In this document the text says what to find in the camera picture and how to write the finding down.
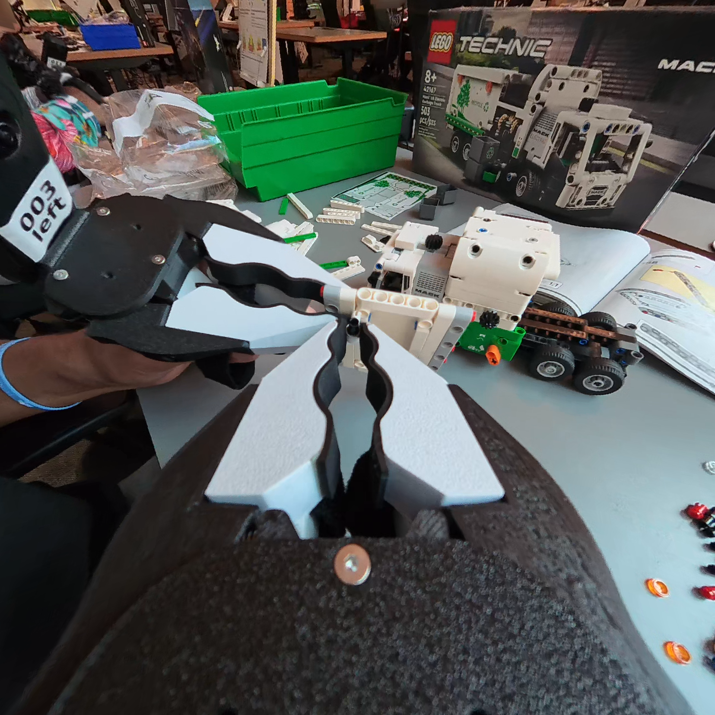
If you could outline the scattered white lego pieces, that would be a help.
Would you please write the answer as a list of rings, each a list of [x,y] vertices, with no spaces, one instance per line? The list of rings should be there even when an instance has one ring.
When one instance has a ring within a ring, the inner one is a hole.
[[[298,214],[295,220],[287,214],[267,224],[267,228],[283,240],[285,237],[316,232],[311,241],[288,244],[314,263],[347,260],[349,267],[328,271],[347,280],[363,272],[371,272],[387,248],[388,240],[403,227],[403,223],[375,219],[359,204],[349,205],[336,200],[322,210],[306,217],[290,201],[288,212]]]

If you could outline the row of small lego pins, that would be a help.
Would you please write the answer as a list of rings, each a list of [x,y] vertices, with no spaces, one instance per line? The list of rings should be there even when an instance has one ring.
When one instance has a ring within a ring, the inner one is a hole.
[[[686,516],[692,521],[702,536],[710,538],[707,545],[714,551],[714,507],[706,504],[694,503],[685,509]],[[702,585],[694,588],[693,593],[703,600],[714,601],[714,585]]]

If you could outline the green and white sticker sheet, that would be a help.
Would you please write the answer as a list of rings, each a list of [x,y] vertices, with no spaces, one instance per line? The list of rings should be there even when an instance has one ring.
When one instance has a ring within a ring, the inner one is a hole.
[[[393,219],[436,193],[437,186],[395,172],[384,172],[336,194],[332,200],[359,204],[376,217]]]

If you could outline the green plastic storage bin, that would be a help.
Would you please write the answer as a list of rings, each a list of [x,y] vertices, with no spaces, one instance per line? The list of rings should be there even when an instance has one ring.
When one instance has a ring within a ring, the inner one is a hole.
[[[392,167],[406,100],[343,77],[197,98],[224,167],[261,201]]]

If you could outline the blue plastic bin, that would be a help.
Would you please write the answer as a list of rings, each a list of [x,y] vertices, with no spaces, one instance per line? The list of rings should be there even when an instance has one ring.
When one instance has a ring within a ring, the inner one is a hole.
[[[83,40],[93,51],[142,48],[132,23],[83,23],[79,29]]]

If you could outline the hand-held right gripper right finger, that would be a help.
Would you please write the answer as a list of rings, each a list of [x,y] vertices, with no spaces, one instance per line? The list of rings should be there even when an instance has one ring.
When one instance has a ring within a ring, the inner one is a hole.
[[[363,324],[375,505],[439,508],[499,501],[505,490],[450,390],[380,328]]]

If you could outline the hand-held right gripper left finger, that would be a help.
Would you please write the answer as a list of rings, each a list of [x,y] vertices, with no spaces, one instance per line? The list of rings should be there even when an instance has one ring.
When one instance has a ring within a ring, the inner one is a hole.
[[[343,332],[331,321],[257,386],[204,495],[290,518],[319,535],[317,506],[340,491],[340,452],[329,406],[341,389]]]

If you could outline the white lego panel assembly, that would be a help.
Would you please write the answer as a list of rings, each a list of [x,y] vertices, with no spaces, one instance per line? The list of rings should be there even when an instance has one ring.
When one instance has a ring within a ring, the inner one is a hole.
[[[431,370],[439,371],[476,320],[476,312],[470,308],[370,287],[326,285],[322,299],[328,312],[347,319],[343,365],[362,371],[367,370],[360,348],[362,325],[381,329]]]

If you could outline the white printed banner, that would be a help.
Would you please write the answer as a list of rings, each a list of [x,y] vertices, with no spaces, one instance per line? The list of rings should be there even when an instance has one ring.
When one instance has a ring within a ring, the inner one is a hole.
[[[283,85],[276,1],[238,1],[239,75],[257,86]]]

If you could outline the white lego truck model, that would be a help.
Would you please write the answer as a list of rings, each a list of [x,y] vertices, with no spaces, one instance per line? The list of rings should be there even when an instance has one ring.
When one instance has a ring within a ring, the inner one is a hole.
[[[459,235],[407,222],[382,238],[368,284],[389,293],[434,299],[469,312],[469,325],[435,354],[456,347],[491,365],[528,355],[545,382],[570,381],[585,395],[611,395],[642,354],[634,326],[608,312],[581,312],[560,286],[560,237],[542,219],[478,207]]]

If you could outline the lego set box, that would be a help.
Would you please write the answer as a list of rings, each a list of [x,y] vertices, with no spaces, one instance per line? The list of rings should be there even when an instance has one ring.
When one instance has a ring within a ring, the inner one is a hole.
[[[417,172],[637,232],[714,135],[713,6],[410,6]]]

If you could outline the person's left hand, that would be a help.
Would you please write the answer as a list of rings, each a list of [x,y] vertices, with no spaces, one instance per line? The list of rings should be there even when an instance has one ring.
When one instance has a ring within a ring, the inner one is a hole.
[[[153,360],[96,341],[85,331],[31,337],[9,347],[1,362],[9,384],[44,407],[67,407],[118,390],[162,385],[190,365]]]

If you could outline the open instruction booklet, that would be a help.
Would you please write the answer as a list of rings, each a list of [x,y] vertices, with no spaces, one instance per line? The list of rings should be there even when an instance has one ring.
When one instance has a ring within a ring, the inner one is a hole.
[[[493,364],[524,355],[534,378],[589,396],[620,390],[646,351],[713,395],[714,261],[653,252],[621,230],[550,227],[559,274],[543,278],[515,336],[475,322],[458,346]]]

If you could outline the crumpled clear plastic bags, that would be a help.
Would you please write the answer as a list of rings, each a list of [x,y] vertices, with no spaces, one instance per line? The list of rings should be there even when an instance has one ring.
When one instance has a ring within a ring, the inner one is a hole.
[[[96,147],[69,149],[92,185],[92,199],[119,194],[228,203],[237,184],[223,168],[227,152],[189,82],[107,97],[105,132]]]

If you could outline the person's left forearm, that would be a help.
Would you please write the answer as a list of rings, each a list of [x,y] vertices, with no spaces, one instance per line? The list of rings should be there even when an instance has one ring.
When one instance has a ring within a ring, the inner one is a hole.
[[[14,348],[4,353],[2,368],[6,382],[24,398],[32,396],[31,372],[29,363],[20,355],[13,356]],[[19,403],[1,388],[1,427],[38,414],[38,410]]]

